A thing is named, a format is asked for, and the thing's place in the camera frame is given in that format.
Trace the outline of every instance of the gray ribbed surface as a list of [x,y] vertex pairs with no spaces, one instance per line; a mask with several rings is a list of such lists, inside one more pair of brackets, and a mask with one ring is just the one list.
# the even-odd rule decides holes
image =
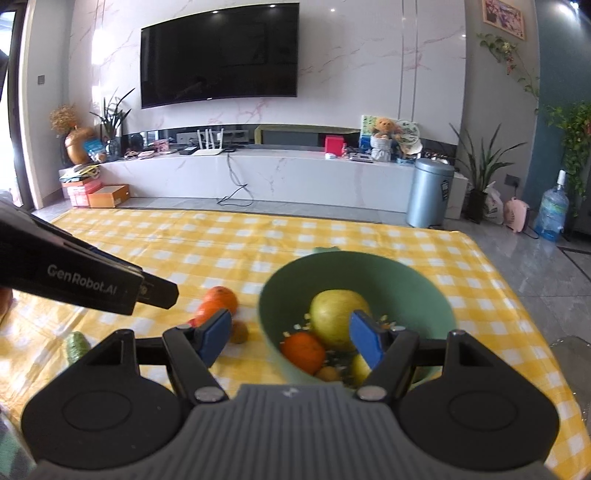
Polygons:
[[76,472],[42,463],[30,480],[555,479],[542,464],[471,473],[418,450],[388,407],[338,385],[245,385],[235,400],[201,406],[165,448],[136,465]]

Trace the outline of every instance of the trash can lid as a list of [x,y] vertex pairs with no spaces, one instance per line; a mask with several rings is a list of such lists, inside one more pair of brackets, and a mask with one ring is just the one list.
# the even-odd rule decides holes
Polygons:
[[419,170],[436,173],[438,175],[443,175],[444,177],[453,177],[453,173],[455,172],[451,165],[430,158],[418,158],[414,163],[414,166]]

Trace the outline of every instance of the metal screw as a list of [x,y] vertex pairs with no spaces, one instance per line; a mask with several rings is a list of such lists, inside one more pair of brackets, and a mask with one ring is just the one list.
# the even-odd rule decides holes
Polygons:
[[215,403],[225,396],[224,391],[218,387],[201,387],[195,391],[195,398],[203,403]]
[[364,401],[381,401],[386,398],[388,392],[377,385],[366,385],[357,390],[357,396]]

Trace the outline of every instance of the green bowl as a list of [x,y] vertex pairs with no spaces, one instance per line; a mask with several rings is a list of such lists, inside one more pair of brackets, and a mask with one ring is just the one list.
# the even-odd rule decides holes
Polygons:
[[[310,303],[325,290],[352,290],[369,303],[374,319],[388,315],[424,338],[446,338],[456,328],[452,308],[433,283],[412,268],[377,255],[332,251],[308,255],[280,268],[267,281],[258,303],[271,360],[289,383],[321,380],[293,365],[279,350],[283,332],[306,323]],[[429,377],[436,369],[424,372]]]

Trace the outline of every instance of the blue gripper pad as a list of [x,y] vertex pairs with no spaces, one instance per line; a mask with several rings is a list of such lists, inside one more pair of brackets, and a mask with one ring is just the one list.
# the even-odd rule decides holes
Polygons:
[[195,330],[199,346],[197,354],[208,368],[222,353],[231,334],[232,315],[227,310],[218,310],[208,321]]
[[355,310],[349,319],[349,336],[370,368],[380,363],[385,351],[382,346],[389,333],[366,313]]

